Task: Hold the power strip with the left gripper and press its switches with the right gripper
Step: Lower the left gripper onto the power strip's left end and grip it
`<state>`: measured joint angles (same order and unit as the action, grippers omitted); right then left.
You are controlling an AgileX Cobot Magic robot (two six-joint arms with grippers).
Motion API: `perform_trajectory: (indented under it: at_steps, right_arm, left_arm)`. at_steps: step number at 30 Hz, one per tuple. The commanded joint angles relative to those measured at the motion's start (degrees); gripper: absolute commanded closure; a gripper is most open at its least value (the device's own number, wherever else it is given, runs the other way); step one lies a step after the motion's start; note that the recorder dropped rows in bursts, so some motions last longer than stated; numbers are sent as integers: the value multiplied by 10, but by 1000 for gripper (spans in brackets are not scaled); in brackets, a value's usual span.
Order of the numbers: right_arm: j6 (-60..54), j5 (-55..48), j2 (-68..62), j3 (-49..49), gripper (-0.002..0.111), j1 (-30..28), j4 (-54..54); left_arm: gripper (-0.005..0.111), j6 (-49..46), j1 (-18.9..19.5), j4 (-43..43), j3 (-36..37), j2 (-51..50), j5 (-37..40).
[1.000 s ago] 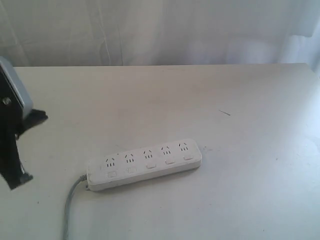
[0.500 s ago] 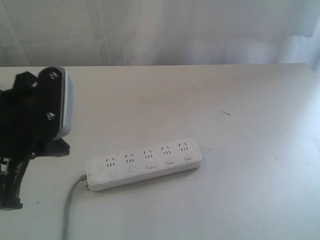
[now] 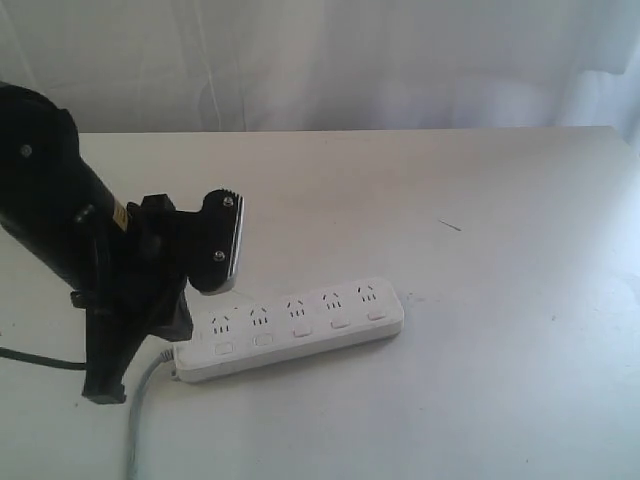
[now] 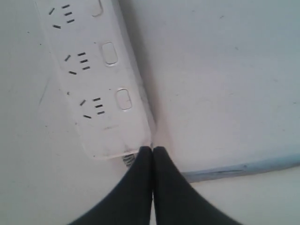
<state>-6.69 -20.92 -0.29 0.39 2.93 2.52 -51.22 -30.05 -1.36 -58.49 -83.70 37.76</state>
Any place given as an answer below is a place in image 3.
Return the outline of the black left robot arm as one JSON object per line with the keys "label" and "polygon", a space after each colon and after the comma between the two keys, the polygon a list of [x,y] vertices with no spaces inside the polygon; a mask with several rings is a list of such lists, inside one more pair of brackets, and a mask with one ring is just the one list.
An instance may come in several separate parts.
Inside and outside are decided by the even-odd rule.
{"label": "black left robot arm", "polygon": [[186,277],[142,211],[119,203],[84,162],[68,110],[10,84],[1,87],[1,226],[84,311],[91,402],[125,402],[123,377],[147,336],[190,337]]}

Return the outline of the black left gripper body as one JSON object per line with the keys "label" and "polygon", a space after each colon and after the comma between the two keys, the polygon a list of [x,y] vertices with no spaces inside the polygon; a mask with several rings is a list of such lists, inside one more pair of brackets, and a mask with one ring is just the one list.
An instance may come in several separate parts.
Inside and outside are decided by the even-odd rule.
{"label": "black left gripper body", "polygon": [[85,203],[72,228],[86,244],[72,287],[73,307],[122,320],[172,320],[184,305],[186,276],[171,258],[168,225],[177,210],[166,194],[120,204],[108,195]]}

